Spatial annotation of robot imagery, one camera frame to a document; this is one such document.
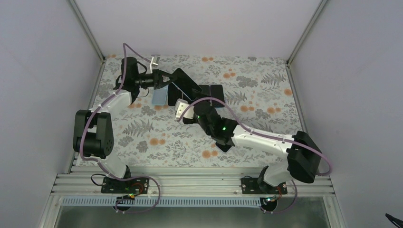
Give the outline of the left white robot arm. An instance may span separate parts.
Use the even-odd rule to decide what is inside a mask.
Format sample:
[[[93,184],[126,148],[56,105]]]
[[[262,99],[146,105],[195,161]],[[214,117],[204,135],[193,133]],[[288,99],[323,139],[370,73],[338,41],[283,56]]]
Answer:
[[[120,192],[132,187],[129,168],[113,152],[112,120],[131,105],[141,89],[160,89],[177,80],[177,76],[140,63],[134,57],[124,57],[121,75],[115,81],[113,93],[101,104],[75,115],[73,149],[84,161],[95,162],[106,177],[114,179],[113,186]]]

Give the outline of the black smartphone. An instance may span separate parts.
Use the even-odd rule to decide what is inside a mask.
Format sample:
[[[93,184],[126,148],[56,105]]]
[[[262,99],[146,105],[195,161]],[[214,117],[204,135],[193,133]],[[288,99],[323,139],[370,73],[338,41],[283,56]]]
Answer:
[[[225,102],[224,90],[222,85],[211,85],[210,94],[211,97],[214,97],[216,99],[221,100],[222,102]],[[220,102],[217,102],[215,100],[211,100],[211,104],[215,108],[222,108],[225,106],[224,104],[221,104]]]

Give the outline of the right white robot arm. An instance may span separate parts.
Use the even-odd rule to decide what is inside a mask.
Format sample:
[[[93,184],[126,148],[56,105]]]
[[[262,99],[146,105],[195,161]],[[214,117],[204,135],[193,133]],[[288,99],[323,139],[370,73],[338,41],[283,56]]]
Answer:
[[[286,181],[298,180],[313,183],[317,175],[321,152],[305,132],[281,138],[270,132],[242,126],[235,120],[221,117],[207,101],[193,108],[195,122],[210,136],[223,152],[232,147],[250,147],[282,159],[267,165],[257,177],[256,184],[262,193],[270,193]]]

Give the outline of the purple smartphone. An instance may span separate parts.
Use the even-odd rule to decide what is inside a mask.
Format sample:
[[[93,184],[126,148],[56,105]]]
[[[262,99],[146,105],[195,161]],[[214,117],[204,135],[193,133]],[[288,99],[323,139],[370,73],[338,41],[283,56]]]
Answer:
[[[208,97],[211,95],[209,85],[200,85],[200,88],[201,88],[201,96]]]

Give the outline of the light-blue phone case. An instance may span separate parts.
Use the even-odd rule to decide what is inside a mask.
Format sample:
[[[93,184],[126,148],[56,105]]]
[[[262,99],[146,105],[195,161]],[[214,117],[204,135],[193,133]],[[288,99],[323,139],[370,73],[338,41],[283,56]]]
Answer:
[[[167,102],[168,86],[153,90],[152,105],[162,106]]]

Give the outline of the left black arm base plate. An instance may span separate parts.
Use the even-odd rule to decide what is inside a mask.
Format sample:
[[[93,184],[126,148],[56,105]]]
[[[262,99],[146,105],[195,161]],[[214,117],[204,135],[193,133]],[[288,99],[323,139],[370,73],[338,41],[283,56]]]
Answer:
[[[119,181],[105,177],[101,185],[103,194],[147,194],[149,178],[140,177],[128,181]]]

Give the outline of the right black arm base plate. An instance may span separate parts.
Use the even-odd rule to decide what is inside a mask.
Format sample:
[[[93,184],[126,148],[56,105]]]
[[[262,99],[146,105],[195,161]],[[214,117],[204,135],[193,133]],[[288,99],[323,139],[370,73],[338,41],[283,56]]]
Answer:
[[[287,185],[285,182],[278,186],[271,186],[267,184],[262,178],[253,178],[251,176],[244,176],[240,179],[242,194],[287,194]]]

